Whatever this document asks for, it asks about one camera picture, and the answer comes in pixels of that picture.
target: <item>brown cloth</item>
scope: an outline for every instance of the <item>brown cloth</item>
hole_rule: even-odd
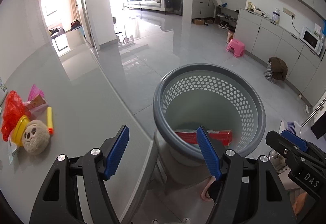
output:
[[[268,62],[271,62],[272,77],[275,80],[284,81],[287,75],[287,66],[285,62],[277,57],[269,58]]]

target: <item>gray sofa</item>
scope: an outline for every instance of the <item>gray sofa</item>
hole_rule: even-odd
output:
[[[173,11],[173,8],[167,8],[164,0],[135,0],[127,2],[128,8],[139,8],[163,11],[166,14],[167,11]]]

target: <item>plush toy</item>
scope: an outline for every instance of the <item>plush toy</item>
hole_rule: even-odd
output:
[[[45,150],[50,141],[48,127],[40,120],[33,120],[26,126],[22,143],[25,150],[33,155]]]

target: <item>silver screw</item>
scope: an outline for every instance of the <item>silver screw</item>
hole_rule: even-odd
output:
[[[58,156],[57,159],[58,159],[58,161],[63,161],[65,158],[66,158],[66,155],[61,154],[61,155]]]
[[[268,161],[268,158],[266,156],[262,155],[262,156],[260,156],[260,160],[262,162],[267,162]]]
[[[99,149],[92,149],[91,150],[91,154],[92,155],[97,155],[97,154],[99,154],[100,153],[100,150]]]
[[[227,150],[225,154],[228,156],[234,156],[235,152],[233,150]]]

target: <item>yellow plastic lid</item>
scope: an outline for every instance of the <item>yellow plastic lid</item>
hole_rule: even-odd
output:
[[[11,141],[14,142],[19,147],[22,147],[22,136],[23,136],[26,126],[29,122],[30,121],[27,116],[25,116],[25,115],[22,116],[19,119],[19,121],[14,129],[14,133],[11,136]]]

